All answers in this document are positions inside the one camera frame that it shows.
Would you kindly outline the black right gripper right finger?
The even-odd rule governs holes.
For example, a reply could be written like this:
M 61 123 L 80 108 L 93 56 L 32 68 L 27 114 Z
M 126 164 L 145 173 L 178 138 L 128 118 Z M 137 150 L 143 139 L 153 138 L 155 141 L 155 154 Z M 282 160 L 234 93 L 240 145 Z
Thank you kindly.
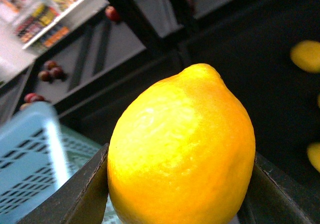
M 261 154 L 255 154 L 239 224 L 318 224 L 320 199 Z

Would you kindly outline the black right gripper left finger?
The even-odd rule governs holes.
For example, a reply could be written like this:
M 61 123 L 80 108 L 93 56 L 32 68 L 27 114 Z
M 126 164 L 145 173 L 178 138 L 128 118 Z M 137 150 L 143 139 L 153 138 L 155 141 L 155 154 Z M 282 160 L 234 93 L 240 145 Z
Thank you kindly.
M 19 224 L 101 224 L 108 200 L 106 143 L 61 188 Z

